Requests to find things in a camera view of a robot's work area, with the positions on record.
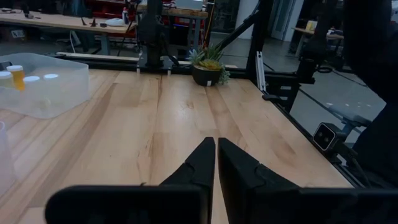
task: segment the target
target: workbench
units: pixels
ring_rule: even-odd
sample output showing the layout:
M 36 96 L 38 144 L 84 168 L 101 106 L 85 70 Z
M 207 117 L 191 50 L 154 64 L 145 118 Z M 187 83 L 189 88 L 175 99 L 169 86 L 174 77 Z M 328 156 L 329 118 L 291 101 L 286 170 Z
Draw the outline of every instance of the workbench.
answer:
M 146 4 L 139 4 L 137 8 L 137 12 L 144 12 L 147 9 Z M 206 11 L 195 11 L 189 9 L 163 9 L 162 15 L 164 16 L 178 16 L 189 18 L 189 28 L 188 28 L 188 50 L 191 49 L 191 39 L 192 39 L 192 29 L 193 29 L 193 20 L 195 20 L 195 33 L 193 37 L 193 49 L 198 50 L 198 43 L 200 37 L 200 24 L 202 20 L 207 19 L 208 13 Z
M 0 110 L 17 176 L 0 223 L 43 224 L 47 199 L 70 185 L 157 185 L 207 136 L 299 186 L 351 187 L 249 80 L 203 87 L 189 75 L 90 70 L 90 96 L 53 119 Z M 217 164 L 212 215 L 228 222 Z
M 102 53 L 105 55 L 110 55 L 108 34 L 125 34 L 128 27 L 128 25 L 124 27 L 101 27 L 100 23 L 105 23 L 105 19 L 99 18 L 96 18 L 96 27 L 92 27 L 90 23 L 93 21 L 93 18 L 83 18 L 86 23 L 86 26 L 84 26 L 80 17 L 63 16 L 61 14 L 50 15 L 32 11 L 30 14 L 34 16 L 33 19 L 26 18 L 23 13 L 2 13 L 0 14 L 0 23 L 17 24 L 21 26 L 56 27 L 101 33 L 101 48 Z M 133 23 L 130 29 L 133 29 L 135 26 L 136 23 Z
M 300 42 L 298 43 L 297 51 L 296 51 L 296 54 L 295 54 L 296 57 L 300 57 L 301 49 L 303 47 L 304 42 L 308 39 L 307 37 L 308 36 L 312 36 L 315 33 L 315 31 L 314 30 L 306 30 L 306 29 L 298 28 L 298 27 L 294 27 L 292 29 L 296 30 L 297 32 L 302 33 L 301 38 L 300 38 Z M 338 35 L 338 34 L 327 34 L 326 38 L 328 40 L 339 40 L 339 44 L 340 44 L 341 40 L 344 40 L 344 36 Z

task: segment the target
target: potted plant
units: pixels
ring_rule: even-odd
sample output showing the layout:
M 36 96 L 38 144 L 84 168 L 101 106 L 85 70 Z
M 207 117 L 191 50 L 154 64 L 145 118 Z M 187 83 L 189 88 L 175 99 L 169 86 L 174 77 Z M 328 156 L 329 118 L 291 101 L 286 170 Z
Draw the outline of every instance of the potted plant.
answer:
M 228 83 L 229 72 L 225 65 L 219 62 L 222 52 L 219 48 L 210 46 L 190 52 L 189 61 L 192 63 L 192 77 L 201 86 L 213 86 L 216 83 L 224 85 Z

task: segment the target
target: wooden table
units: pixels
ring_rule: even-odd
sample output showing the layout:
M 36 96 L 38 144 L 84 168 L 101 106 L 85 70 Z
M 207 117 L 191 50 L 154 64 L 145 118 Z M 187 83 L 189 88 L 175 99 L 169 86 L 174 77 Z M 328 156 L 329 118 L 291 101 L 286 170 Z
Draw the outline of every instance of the wooden table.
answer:
M 143 12 L 147 10 L 148 5 L 146 4 L 139 4 L 138 5 L 138 12 Z M 177 9 L 177 8 L 170 8 L 170 9 L 163 9 L 163 15 L 166 16 L 180 16 L 180 17 L 187 17 L 187 18 L 200 18 L 200 19 L 207 19 L 208 13 L 206 11 L 196 11 L 190 9 Z
M 187 75 L 91 70 L 90 95 L 54 119 L 0 110 L 17 175 L 0 223 L 43 224 L 47 199 L 69 185 L 157 185 L 206 136 L 302 187 L 351 187 L 249 80 L 205 88 Z M 216 165 L 213 223 L 227 222 Z
M 49 15 L 49 14 L 41 14 L 39 12 L 30 12 L 35 18 L 28 19 L 25 18 L 23 13 L 3 13 L 0 14 L 0 22 L 2 23 L 10 23 L 10 24 L 20 24 L 20 25 L 28 25 L 28 26 L 41 26 L 41 27 L 56 27 L 70 30 L 82 30 L 82 31 L 90 31 L 90 32 L 99 32 L 102 33 L 101 38 L 101 46 L 102 51 L 105 55 L 110 54 L 109 49 L 109 38 L 108 34 L 125 34 L 127 31 L 127 25 L 124 27 L 101 27 L 100 23 L 105 23 L 105 19 L 96 18 L 97 26 L 91 27 L 90 23 L 93 19 L 83 18 L 86 22 L 86 26 L 81 22 L 80 17 L 72 17 L 72 16 L 63 16 L 60 14 Z M 136 26 L 136 23 L 130 27 L 133 29 Z
M 301 32 L 303 34 L 303 35 L 301 35 L 301 39 L 300 39 L 300 42 L 298 43 L 297 51 L 296 51 L 296 54 L 295 54 L 296 57 L 300 57 L 301 48 L 303 47 L 305 39 L 307 38 L 308 35 L 313 35 L 315 32 L 313 30 L 306 30 L 306 29 L 298 28 L 298 27 L 294 27 L 292 29 L 296 30 L 298 32 Z M 336 39 L 337 40 L 344 40 L 344 36 L 338 35 L 338 34 L 328 34 L 328 35 L 326 35 L 326 38 L 330 39 L 330 40 L 336 40 Z

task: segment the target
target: succulent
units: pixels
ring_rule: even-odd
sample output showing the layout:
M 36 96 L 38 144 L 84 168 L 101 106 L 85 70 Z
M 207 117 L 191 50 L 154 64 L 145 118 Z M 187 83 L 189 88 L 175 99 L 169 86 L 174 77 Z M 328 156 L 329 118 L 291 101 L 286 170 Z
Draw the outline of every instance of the succulent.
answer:
M 221 76 L 218 83 L 221 85 L 227 84 L 229 80 L 229 71 L 225 69 L 225 65 L 220 63 L 220 58 L 223 56 L 219 47 L 210 46 L 201 50 L 191 50 L 189 58 L 187 58 L 192 65 L 198 65 L 209 70 L 221 70 Z
M 229 73 L 229 71 L 227 71 L 225 69 L 225 65 L 222 65 L 222 67 L 223 68 L 221 69 L 221 76 L 220 76 L 220 79 L 218 80 L 218 83 L 221 85 L 224 85 L 224 84 L 227 84 L 228 81 L 231 79 L 229 77 L 231 74 Z
M 187 59 L 192 63 L 192 65 L 199 65 L 199 62 L 202 61 L 204 56 L 205 53 L 202 50 L 199 50 L 199 52 L 191 50 L 189 51 L 189 58 Z
M 222 69 L 222 66 L 220 63 L 216 60 L 212 59 L 204 59 L 203 61 L 199 62 L 199 65 L 202 67 L 205 67 L 209 70 L 220 70 Z
M 223 56 L 223 53 L 221 52 L 220 48 L 214 47 L 213 45 L 205 48 L 203 51 L 205 52 L 206 59 L 212 59 L 212 60 L 219 61 L 220 58 Z

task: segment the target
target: wood grain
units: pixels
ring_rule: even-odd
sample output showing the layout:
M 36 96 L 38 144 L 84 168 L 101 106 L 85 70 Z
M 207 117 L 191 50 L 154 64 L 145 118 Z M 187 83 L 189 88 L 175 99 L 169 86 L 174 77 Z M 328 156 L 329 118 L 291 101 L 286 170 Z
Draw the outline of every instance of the wood grain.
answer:
M 147 10 L 146 4 L 138 5 L 138 12 L 143 12 Z M 173 15 L 173 16 L 187 16 L 187 17 L 200 17 L 202 19 L 206 19 L 208 17 L 208 13 L 206 11 L 196 11 L 196 10 L 189 10 L 189 9 L 163 9 L 163 15 Z
M 300 186 L 351 187 L 250 81 L 205 88 L 185 75 L 90 70 L 90 96 L 53 119 L 0 110 L 17 175 L 0 223 L 43 223 L 48 198 L 69 185 L 157 185 L 206 136 Z M 227 222 L 217 166 L 212 219 Z
M 33 19 L 28 19 L 23 13 L 2 13 L 0 14 L 0 22 L 10 22 L 16 24 L 26 24 L 30 26 L 45 26 L 45 27 L 58 27 L 71 30 L 88 30 L 93 32 L 103 32 L 111 34 L 124 34 L 127 31 L 127 25 L 124 27 L 101 27 L 100 23 L 105 23 L 106 19 L 96 18 L 98 23 L 96 27 L 91 26 L 93 19 L 83 18 L 86 22 L 86 26 L 81 22 L 80 17 L 63 16 L 60 14 L 50 15 L 42 14 L 39 12 L 31 11 L 30 14 L 35 16 Z M 135 28 L 136 23 L 134 22 L 130 29 Z

